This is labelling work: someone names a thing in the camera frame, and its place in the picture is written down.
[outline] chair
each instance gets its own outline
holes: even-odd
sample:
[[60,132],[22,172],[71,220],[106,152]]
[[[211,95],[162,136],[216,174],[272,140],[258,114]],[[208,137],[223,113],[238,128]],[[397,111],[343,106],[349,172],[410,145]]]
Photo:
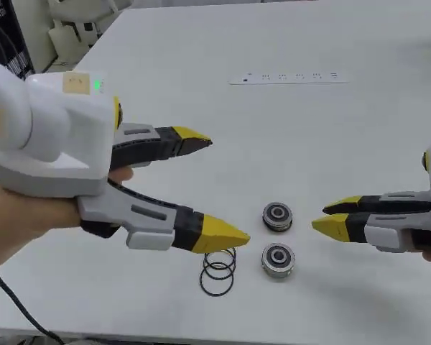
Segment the chair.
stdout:
[[94,45],[102,35],[98,23],[107,18],[114,19],[119,12],[131,6],[132,0],[48,0],[54,20],[72,22],[87,45]]

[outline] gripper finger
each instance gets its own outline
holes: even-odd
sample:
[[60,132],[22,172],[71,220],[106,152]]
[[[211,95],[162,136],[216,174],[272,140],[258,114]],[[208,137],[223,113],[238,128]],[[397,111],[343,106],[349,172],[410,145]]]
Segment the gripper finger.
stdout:
[[338,213],[313,221],[342,242],[369,243],[384,252],[431,250],[431,211],[410,214]]
[[358,195],[344,198],[324,207],[326,214],[335,213],[411,213],[431,211],[430,192],[396,192],[383,195]]
[[132,249],[166,250],[176,247],[209,253],[246,244],[249,235],[221,219],[186,206],[158,201],[110,180],[104,194],[78,198],[86,231],[111,236],[119,226],[128,231]]
[[145,166],[155,160],[188,155],[211,144],[208,137],[186,127],[122,124],[115,133],[110,169]]

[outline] white table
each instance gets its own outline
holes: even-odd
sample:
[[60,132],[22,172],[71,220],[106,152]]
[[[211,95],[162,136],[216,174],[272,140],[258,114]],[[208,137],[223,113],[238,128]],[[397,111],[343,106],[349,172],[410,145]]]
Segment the white table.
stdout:
[[[62,334],[197,343],[431,344],[431,263],[341,244],[313,231],[340,197],[427,190],[431,141],[431,0],[320,0],[131,10],[78,66],[105,70],[126,121],[189,126],[201,152],[156,162],[129,187],[192,206],[249,232],[232,291],[198,286],[201,256],[133,252],[53,231],[0,268],[34,316]],[[246,72],[343,70],[351,82],[230,86]],[[283,201],[293,229],[260,220]],[[272,282],[262,249],[295,251]],[[0,331],[34,333],[0,292]]]

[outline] bearing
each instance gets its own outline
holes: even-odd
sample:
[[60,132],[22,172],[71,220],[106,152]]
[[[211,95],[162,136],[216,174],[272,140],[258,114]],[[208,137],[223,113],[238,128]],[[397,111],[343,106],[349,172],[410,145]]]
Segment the bearing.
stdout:
[[294,269],[294,252],[285,244],[272,243],[265,247],[261,265],[270,277],[285,278]]
[[267,228],[275,232],[286,231],[292,225],[292,211],[283,203],[269,203],[262,218]]

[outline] power strip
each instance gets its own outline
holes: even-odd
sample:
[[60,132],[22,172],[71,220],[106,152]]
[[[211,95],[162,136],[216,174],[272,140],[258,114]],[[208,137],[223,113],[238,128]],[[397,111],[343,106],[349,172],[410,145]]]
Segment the power strip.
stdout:
[[348,78],[341,72],[311,73],[247,73],[229,82],[231,85],[260,84],[330,84],[348,83]]

